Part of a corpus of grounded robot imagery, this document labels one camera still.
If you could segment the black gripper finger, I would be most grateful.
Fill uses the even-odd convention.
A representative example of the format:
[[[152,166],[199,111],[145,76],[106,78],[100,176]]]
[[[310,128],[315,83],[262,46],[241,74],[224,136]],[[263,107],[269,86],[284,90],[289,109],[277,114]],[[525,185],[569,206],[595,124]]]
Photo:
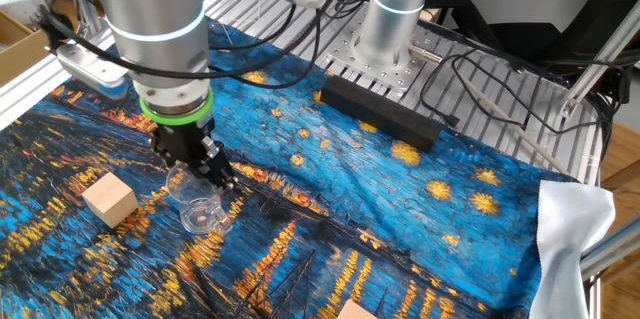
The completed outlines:
[[[226,156],[224,144],[205,136],[201,144],[204,156],[200,159],[201,173],[221,190],[233,190],[237,186],[234,170]]]
[[[151,133],[149,138],[149,146],[151,150],[159,156],[165,165],[173,165],[174,158],[161,143],[160,130],[156,127]]]

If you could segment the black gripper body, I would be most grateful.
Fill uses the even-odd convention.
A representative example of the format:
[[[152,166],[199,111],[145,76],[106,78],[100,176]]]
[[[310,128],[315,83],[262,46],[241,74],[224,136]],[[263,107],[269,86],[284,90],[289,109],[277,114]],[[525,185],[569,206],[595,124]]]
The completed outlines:
[[[174,164],[179,161],[196,167],[201,166],[200,159],[204,156],[201,141],[205,136],[211,137],[211,131],[215,127],[211,116],[188,124],[158,124],[156,127],[160,130],[161,143],[174,158]]]

